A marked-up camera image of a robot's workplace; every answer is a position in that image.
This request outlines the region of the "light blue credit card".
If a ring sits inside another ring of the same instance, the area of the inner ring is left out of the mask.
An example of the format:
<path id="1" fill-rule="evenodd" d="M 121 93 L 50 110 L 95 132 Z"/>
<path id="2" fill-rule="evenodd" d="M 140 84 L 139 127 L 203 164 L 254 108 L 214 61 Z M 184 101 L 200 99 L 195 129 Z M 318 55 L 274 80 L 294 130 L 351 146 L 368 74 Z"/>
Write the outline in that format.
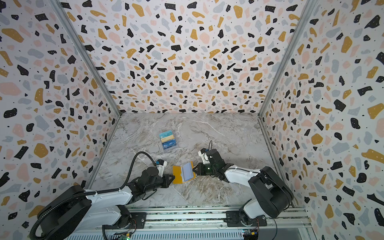
<path id="1" fill-rule="evenodd" d="M 182 166 L 182 179 L 186 183 L 195 178 L 195 173 L 193 172 L 193 163 L 189 162 Z"/>

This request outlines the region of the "yellow card holder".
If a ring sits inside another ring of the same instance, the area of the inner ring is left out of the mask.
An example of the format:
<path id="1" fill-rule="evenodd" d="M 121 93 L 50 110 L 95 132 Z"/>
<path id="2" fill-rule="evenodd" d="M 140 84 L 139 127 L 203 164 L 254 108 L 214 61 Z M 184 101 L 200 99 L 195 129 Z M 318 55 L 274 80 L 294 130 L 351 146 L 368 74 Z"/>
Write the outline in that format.
<path id="1" fill-rule="evenodd" d="M 182 179 L 182 176 L 183 176 L 182 175 L 182 166 L 173 166 L 173 175 L 175 176 L 175 179 L 173 180 L 173 184 L 175 184 L 175 185 L 184 184 L 183 179 Z"/>

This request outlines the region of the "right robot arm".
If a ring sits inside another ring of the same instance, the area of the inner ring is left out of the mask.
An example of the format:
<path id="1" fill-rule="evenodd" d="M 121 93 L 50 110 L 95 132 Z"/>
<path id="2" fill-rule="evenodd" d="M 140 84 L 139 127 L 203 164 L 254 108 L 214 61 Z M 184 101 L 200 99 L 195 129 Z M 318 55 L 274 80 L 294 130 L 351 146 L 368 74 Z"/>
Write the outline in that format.
<path id="1" fill-rule="evenodd" d="M 245 169 L 227 164 L 216 149 L 199 151 L 202 162 L 193 168 L 198 176 L 210 176 L 226 183 L 248 187 L 255 199 L 247 201 L 238 211 L 238 221 L 245 226 L 260 216 L 277 218 L 289 208 L 294 195 L 285 182 L 270 167 Z"/>

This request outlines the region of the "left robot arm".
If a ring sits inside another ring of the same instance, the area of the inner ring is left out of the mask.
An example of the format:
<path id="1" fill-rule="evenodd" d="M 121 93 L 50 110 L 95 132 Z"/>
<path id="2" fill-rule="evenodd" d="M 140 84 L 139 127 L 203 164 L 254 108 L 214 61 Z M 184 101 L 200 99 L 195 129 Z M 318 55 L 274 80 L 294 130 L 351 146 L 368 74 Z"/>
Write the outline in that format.
<path id="1" fill-rule="evenodd" d="M 175 176 L 149 167 L 121 188 L 90 191 L 72 186 L 38 213 L 32 240 L 64 240 L 72 233 L 101 226 L 103 229 L 138 229 L 140 221 L 127 206 L 168 188 Z"/>

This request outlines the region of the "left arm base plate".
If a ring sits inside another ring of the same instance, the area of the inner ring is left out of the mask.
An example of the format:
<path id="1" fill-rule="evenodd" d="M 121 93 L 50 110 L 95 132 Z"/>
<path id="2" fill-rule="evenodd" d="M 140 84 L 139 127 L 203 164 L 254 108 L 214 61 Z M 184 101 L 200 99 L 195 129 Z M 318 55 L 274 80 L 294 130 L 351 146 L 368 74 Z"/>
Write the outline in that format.
<path id="1" fill-rule="evenodd" d="M 123 232 L 143 229 L 146 223 L 146 218 L 146 212 L 130 213 L 129 215 L 125 214 L 122 215 L 115 224 L 106 225 L 105 229 Z"/>

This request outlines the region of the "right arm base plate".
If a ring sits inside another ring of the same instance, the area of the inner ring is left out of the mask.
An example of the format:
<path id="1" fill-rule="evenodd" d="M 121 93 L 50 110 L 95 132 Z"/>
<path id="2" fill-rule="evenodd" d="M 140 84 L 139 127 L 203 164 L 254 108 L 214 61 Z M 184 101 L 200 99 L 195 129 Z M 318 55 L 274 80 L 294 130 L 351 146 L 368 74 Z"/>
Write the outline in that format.
<path id="1" fill-rule="evenodd" d="M 267 220 L 264 215 L 250 219 L 245 213 L 240 210 L 226 211 L 224 222 L 228 227 L 266 227 Z"/>

